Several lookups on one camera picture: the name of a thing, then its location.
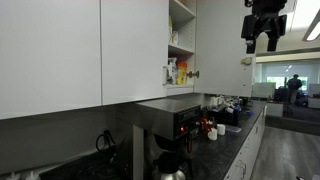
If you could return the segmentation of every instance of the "white cup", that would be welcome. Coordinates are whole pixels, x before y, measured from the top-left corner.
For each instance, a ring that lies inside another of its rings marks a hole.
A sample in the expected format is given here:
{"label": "white cup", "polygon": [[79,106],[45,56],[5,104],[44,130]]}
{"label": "white cup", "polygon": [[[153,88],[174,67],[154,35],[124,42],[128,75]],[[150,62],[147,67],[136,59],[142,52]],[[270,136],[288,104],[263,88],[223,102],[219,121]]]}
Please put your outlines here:
{"label": "white cup", "polygon": [[219,135],[224,135],[226,133],[226,126],[223,124],[218,124],[217,129]]}
{"label": "white cup", "polygon": [[218,139],[217,130],[212,128],[211,132],[208,133],[208,138],[212,141],[217,140]]}

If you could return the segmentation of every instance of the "cabinet door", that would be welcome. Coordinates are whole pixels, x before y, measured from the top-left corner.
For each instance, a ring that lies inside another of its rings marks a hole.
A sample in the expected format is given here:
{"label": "cabinet door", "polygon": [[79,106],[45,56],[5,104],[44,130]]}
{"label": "cabinet door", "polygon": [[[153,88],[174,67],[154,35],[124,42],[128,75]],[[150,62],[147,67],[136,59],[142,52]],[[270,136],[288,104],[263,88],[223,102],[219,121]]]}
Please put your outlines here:
{"label": "cabinet door", "polygon": [[250,10],[238,0],[197,1],[195,92],[251,96],[253,65],[240,63],[249,56],[241,31]]}
{"label": "cabinet door", "polygon": [[0,119],[101,105],[98,0],[0,1]]}
{"label": "cabinet door", "polygon": [[164,97],[169,1],[101,1],[103,104]]}

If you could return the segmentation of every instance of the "coffee machine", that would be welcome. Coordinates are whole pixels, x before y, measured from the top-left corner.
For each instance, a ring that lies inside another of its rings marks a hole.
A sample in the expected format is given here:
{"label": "coffee machine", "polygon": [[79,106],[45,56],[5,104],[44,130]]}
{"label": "coffee machine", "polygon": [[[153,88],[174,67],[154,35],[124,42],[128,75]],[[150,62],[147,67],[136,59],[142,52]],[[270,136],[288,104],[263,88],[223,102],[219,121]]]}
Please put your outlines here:
{"label": "coffee machine", "polygon": [[157,99],[116,106],[116,165],[129,179],[183,179],[187,163],[192,175],[193,140],[200,105]]}

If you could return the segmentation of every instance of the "black machine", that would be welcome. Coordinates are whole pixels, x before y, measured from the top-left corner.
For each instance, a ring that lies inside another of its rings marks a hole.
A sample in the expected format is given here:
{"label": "black machine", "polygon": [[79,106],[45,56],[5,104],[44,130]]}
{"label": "black machine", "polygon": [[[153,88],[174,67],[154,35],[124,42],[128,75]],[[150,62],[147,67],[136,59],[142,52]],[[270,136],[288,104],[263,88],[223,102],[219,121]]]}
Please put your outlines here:
{"label": "black machine", "polygon": [[241,38],[246,39],[247,53],[253,54],[256,39],[262,32],[269,37],[268,51],[275,51],[280,36],[286,31],[287,15],[279,16],[287,0],[245,0],[246,7],[252,7],[252,14],[243,22]]}

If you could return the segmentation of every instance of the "ceiling light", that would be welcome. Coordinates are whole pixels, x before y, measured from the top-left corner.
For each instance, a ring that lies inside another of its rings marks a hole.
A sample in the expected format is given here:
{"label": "ceiling light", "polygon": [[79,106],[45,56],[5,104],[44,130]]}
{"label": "ceiling light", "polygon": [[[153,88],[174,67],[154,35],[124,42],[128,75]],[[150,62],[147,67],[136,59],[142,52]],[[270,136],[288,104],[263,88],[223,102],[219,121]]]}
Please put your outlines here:
{"label": "ceiling light", "polygon": [[320,22],[316,25],[316,27],[312,30],[310,35],[307,38],[307,41],[313,41],[315,40],[320,34]]}
{"label": "ceiling light", "polygon": [[320,34],[320,10],[316,17],[313,19],[307,33],[303,37],[303,41],[313,41],[319,37]]}

